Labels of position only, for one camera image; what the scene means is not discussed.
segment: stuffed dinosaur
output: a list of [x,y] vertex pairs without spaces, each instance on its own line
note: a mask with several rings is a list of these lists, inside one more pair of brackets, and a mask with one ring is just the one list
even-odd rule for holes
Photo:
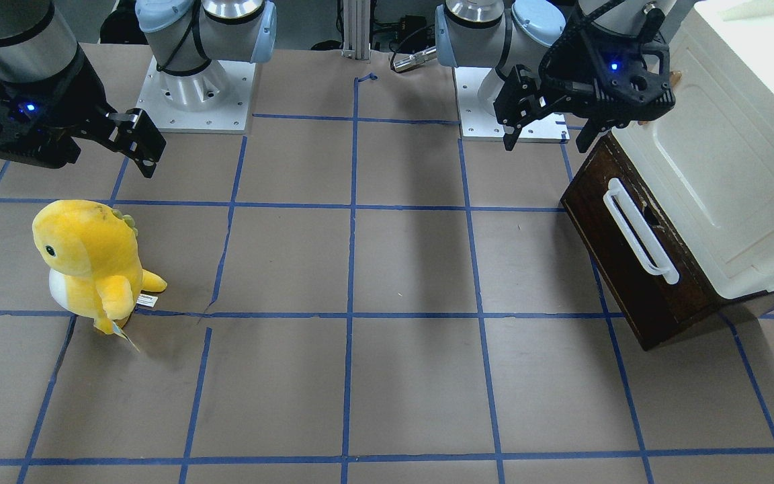
[[76,315],[95,319],[95,328],[105,334],[129,340],[121,327],[139,292],[166,289],[166,281],[139,263],[133,218],[102,203],[50,203],[34,217],[32,233],[34,246],[50,266],[52,299]]

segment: white plastic storage box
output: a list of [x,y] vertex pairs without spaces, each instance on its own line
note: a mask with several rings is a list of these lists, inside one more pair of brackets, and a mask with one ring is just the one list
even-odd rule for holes
[[697,3],[671,55],[676,107],[614,136],[719,295],[774,291],[774,0]]

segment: dinosaur arm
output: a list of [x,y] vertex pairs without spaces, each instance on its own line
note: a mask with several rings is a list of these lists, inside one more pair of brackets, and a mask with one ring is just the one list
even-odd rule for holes
[[133,311],[135,301],[130,282],[125,276],[110,276],[97,282],[103,310],[110,319],[126,318]]

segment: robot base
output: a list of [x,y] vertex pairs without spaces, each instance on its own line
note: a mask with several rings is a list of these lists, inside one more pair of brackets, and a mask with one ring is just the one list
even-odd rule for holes
[[[490,72],[491,69],[486,67],[455,68],[456,98],[458,114],[462,121],[462,138],[490,141],[500,141],[503,138],[503,126],[497,122],[494,114],[488,113],[478,94],[482,80]],[[525,126],[521,130],[519,143],[561,143],[568,139],[569,129],[566,128],[566,118],[563,114],[550,114],[544,119]]]
[[145,74],[142,91],[139,91],[137,107],[150,114],[163,132],[246,132],[252,101],[255,64],[227,60],[219,62],[227,74],[231,91],[225,93],[223,102],[211,110],[182,110],[164,95],[164,83],[157,72],[157,61],[151,58]]

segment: light blue joint cap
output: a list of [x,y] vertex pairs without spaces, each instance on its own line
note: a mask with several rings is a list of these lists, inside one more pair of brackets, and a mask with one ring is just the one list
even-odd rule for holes
[[566,27],[563,13],[546,0],[515,0],[513,17],[525,34],[547,47],[551,47]]
[[195,0],[137,0],[136,18],[139,30],[153,34],[174,24],[190,12]]
[[452,52],[452,42],[449,41],[449,30],[446,27],[446,17],[443,15],[443,4],[435,10],[435,45],[438,49],[438,62],[445,67],[458,67],[456,55]]
[[277,40],[277,10],[273,2],[265,2],[265,10],[261,13],[261,27],[255,37],[253,57],[250,62],[267,62],[273,57],[273,44]]

